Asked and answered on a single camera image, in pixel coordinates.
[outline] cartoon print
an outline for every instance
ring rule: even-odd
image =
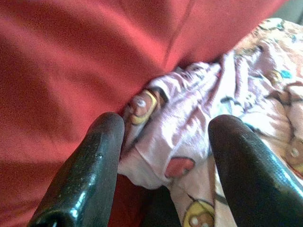
[[[303,179],[303,141],[294,137],[290,145],[285,153],[284,160],[293,172]]]
[[[270,81],[272,85],[283,81],[281,73],[277,70],[271,70],[264,76]]]
[[[195,167],[195,161],[188,157],[173,157],[166,168],[165,177],[182,177]]]
[[[183,227],[213,227],[214,208],[203,200],[194,200],[189,205],[183,218]]]
[[[135,96],[129,105],[132,110],[131,122],[138,125],[148,121],[157,105],[157,99],[148,90],[144,90],[141,94]]]
[[[280,31],[284,30],[285,21],[280,18],[271,18],[264,20],[261,24],[259,24],[259,28],[265,31],[278,29]]]

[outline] wrinkled cloth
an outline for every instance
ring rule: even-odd
[[[0,226],[26,225],[100,114],[217,58],[285,1],[0,1]],[[117,185],[109,226],[136,227],[148,192]]]
[[[194,63],[154,79],[125,108],[118,172],[148,189],[169,188],[183,227],[236,226],[207,134],[218,115],[242,119],[303,184],[303,75],[297,59],[303,59],[303,40],[288,42],[287,35],[299,37],[303,30],[278,18],[256,30],[266,27],[269,32],[248,50],[240,43],[218,62]],[[282,35],[272,39],[275,28]]]

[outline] cartoon character print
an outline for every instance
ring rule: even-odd
[[[157,87],[136,95],[129,103],[132,124],[146,123],[154,111],[161,109],[166,101],[163,91]]]
[[[303,179],[303,141],[294,137],[289,149],[285,153],[284,160],[293,172]]]
[[[271,30],[280,30],[280,31],[284,31],[284,23],[285,21],[283,19],[280,18],[271,18],[271,19],[267,19],[264,20],[263,22],[261,22],[259,24],[259,28],[261,28],[262,30],[265,31],[271,31]]]
[[[165,177],[182,177],[195,167],[195,161],[188,157],[173,157],[166,168]]]
[[[156,105],[157,99],[148,90],[144,90],[141,94],[135,96],[129,103],[132,110],[132,124],[139,125],[147,122]]]
[[[194,200],[183,218],[183,227],[214,227],[214,208],[203,200]]]

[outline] red cloth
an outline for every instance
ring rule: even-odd
[[[1,1],[0,226],[26,224],[98,115],[215,59],[284,1]],[[136,226],[147,192],[121,179],[110,226]]]

